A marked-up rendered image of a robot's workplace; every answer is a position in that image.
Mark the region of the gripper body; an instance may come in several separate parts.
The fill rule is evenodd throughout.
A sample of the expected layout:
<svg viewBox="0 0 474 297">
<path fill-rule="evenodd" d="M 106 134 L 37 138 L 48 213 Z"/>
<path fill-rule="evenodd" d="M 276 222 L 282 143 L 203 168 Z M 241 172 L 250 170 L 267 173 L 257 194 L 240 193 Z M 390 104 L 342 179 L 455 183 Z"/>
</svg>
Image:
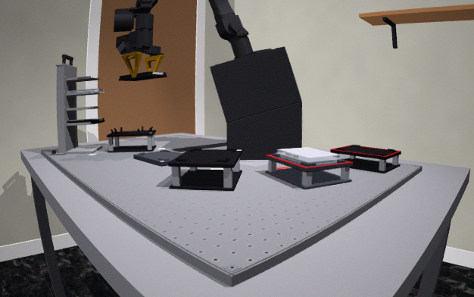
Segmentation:
<svg viewBox="0 0 474 297">
<path fill-rule="evenodd" d="M 150 57 L 164 55 L 164 53 L 161 53 L 161 47 L 153 45 L 153 30 L 149 29 L 143 29 L 143 32 L 142 30 L 138 30 L 138 44 L 126 47 L 126 52 L 124 52 L 123 55 L 133 52 L 146 53 L 150 55 Z"/>
</svg>

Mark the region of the white microplate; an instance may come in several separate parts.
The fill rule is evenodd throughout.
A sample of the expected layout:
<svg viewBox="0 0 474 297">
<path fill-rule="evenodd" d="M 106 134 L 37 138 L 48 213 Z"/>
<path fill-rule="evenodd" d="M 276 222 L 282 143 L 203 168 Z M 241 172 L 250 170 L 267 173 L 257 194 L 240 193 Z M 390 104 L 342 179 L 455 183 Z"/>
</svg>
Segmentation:
<svg viewBox="0 0 474 297">
<path fill-rule="evenodd" d="M 341 155 L 308 147 L 277 149 L 277 154 L 279 154 L 281 158 L 298 163 L 302 161 L 307 163 L 316 162 L 316 165 L 337 163 L 337 160 L 341 160 Z"/>
</svg>

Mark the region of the dark grey shelf rack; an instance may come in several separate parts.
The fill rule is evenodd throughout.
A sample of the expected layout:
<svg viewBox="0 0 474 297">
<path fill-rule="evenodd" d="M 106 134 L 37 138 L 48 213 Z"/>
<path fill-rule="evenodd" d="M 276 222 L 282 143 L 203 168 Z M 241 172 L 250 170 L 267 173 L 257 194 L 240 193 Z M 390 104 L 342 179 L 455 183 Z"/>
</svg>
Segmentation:
<svg viewBox="0 0 474 297">
<path fill-rule="evenodd" d="M 76 107 L 76 96 L 93 95 L 100 93 L 72 92 L 76 90 L 76 82 L 100 80 L 99 78 L 76 77 L 77 68 L 67 65 L 57 66 L 57 127 L 58 127 L 58 151 L 66 154 L 91 154 L 103 148 L 97 146 L 78 146 L 77 125 L 92 125 L 95 123 L 67 123 L 69 120 L 77 120 L 76 110 L 97 109 L 93 107 Z M 73 77 L 73 78 L 72 78 Z M 77 81 L 78 80 L 78 81 Z M 76 96 L 75 96 L 76 95 Z"/>
</svg>

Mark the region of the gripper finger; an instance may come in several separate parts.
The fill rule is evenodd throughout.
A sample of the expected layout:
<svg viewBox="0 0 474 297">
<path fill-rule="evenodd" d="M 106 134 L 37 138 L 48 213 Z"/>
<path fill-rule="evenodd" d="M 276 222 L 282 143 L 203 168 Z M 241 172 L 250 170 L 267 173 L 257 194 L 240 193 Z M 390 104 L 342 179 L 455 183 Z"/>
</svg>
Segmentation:
<svg viewBox="0 0 474 297">
<path fill-rule="evenodd" d="M 160 63 L 162 62 L 163 58 L 164 58 L 163 55 L 155 55 L 155 56 L 145 58 L 145 64 L 146 64 L 148 72 L 151 71 L 151 62 L 152 61 L 156 61 L 153 72 L 157 72 L 157 69 L 158 69 Z"/>
<path fill-rule="evenodd" d="M 134 69 L 134 73 L 133 73 L 133 69 L 132 69 L 132 65 L 130 63 L 130 59 L 134 59 L 134 58 L 135 58 L 135 69 Z M 132 78 L 136 78 L 136 76 L 137 76 L 141 58 L 142 58 L 142 52 L 133 52 L 133 53 L 123 55 L 123 60 L 125 61 L 126 66 L 128 67 Z"/>
</svg>

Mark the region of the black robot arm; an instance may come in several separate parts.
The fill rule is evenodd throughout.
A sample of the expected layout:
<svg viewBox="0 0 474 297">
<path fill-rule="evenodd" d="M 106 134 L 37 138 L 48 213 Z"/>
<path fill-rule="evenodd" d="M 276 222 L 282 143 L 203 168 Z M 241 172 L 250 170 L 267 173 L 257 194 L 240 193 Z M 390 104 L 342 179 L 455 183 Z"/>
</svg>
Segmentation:
<svg viewBox="0 0 474 297">
<path fill-rule="evenodd" d="M 134 28 L 134 17 L 136 19 L 136 31 L 116 39 L 116 48 L 120 54 L 126 52 L 126 47 L 138 44 L 138 30 L 153 30 L 154 15 L 151 9 L 158 0 L 137 0 L 135 8 L 121 8 L 114 12 L 114 32 L 132 31 Z M 253 52 L 248 31 L 242 26 L 238 15 L 235 15 L 228 0 L 208 0 L 214 13 L 215 27 L 222 39 L 231 43 L 234 59 L 257 54 L 270 50 L 263 49 Z M 138 7 L 138 8 L 137 8 Z"/>
</svg>

